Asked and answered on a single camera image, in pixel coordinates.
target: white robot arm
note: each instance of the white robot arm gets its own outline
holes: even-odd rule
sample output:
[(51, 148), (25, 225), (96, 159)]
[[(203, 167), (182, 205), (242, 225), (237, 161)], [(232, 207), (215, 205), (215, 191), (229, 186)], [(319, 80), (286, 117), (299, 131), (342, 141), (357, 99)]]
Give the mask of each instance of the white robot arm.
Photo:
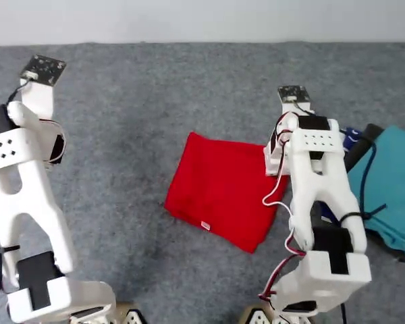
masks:
[[(305, 323), (300, 318), (330, 311), (369, 283), (371, 270), (338, 123), (311, 111), (304, 87), (282, 86), (278, 92), (283, 115), (264, 148), (266, 174), (291, 176), (289, 224), (303, 253), (297, 268), (270, 285), (266, 297), (280, 319)], [(315, 201), (327, 203), (339, 227), (312, 227)]]
[[(21, 73), (21, 87), (0, 105), (0, 289), (2, 274), (17, 289), (7, 295), (16, 323), (143, 323), (131, 309), (118, 315), (115, 295), (106, 283), (66, 276), (75, 268), (76, 253), (45, 169), (60, 162), (65, 148), (61, 127), (51, 121), (53, 86), (64, 68), (62, 61), (35, 55)], [(13, 101), (18, 91), (22, 102)], [(19, 192), (11, 187), (12, 167), (21, 178)], [(40, 225), (53, 251), (21, 259), (21, 214)]]

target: teal cloth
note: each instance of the teal cloth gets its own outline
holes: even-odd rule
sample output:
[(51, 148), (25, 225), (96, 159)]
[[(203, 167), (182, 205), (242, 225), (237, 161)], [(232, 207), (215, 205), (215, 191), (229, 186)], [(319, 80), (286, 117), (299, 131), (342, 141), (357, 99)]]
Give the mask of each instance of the teal cloth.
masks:
[[(365, 221), (391, 248), (405, 251), (405, 131), (391, 126), (376, 140), (377, 155), (364, 189), (364, 210), (387, 208)], [(351, 190), (359, 199), (360, 183), (371, 150), (348, 173)]]

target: white label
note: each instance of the white label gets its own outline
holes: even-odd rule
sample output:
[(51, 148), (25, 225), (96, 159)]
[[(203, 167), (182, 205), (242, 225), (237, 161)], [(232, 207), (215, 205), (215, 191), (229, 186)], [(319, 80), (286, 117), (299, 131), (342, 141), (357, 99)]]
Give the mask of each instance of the white label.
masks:
[(207, 224), (205, 221), (202, 221), (202, 222), (201, 222), (201, 226), (203, 226), (207, 231), (210, 230), (210, 225)]

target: carpet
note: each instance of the carpet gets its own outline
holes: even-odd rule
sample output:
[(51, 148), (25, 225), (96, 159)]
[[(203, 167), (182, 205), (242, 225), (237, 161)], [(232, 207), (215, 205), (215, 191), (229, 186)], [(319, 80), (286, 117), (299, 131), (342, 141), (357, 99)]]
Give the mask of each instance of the carpet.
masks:
[[(68, 62), (55, 119), (69, 144), (50, 179), (79, 256), (71, 276), (106, 281), (149, 323), (235, 323), (286, 256), (282, 209), (254, 254), (163, 209), (189, 132), (265, 144), (282, 84), (306, 86), (341, 126), (405, 129), (404, 43), (0, 47), (0, 103), (34, 53)], [(23, 255), (48, 249), (24, 219)], [(405, 264), (372, 242), (367, 255), (373, 281), (346, 303), (349, 323), (405, 323)], [(340, 310), (323, 318), (341, 323)]]

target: red cloth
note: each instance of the red cloth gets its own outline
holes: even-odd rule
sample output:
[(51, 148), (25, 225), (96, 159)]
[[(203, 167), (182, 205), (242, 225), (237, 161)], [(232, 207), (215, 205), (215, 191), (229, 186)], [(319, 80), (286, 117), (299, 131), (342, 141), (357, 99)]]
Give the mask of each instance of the red cloth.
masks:
[[(265, 175), (263, 146), (189, 134), (165, 208), (174, 216), (254, 252), (273, 223), (276, 205), (263, 197), (276, 177)], [(281, 200), (288, 177), (269, 201)]]

